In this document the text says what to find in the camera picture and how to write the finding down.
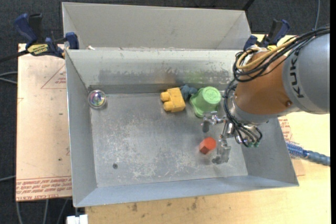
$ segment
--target green object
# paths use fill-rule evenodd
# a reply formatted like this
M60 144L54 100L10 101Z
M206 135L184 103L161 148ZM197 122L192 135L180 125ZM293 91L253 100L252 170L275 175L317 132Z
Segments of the green object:
M195 115L202 118L204 112L217 111L221 101L221 93L214 87L200 88L190 97L189 103L194 109Z

